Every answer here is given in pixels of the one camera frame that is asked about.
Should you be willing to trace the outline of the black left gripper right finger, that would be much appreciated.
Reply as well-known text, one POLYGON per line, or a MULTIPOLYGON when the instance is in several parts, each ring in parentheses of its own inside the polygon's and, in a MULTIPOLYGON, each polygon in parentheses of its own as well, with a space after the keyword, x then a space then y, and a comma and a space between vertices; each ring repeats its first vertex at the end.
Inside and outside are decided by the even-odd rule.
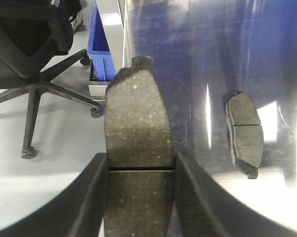
POLYGON ((185 237, 297 237, 230 195, 185 151, 175 159, 175 206, 185 237))

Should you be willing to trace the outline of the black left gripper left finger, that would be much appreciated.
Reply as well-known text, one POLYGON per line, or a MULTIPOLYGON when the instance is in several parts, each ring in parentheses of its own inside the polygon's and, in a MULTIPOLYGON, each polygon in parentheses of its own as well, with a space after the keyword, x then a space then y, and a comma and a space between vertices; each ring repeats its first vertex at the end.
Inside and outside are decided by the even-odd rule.
POLYGON ((0 237, 96 237, 105 209, 108 162, 98 153, 59 195, 0 231, 0 237))

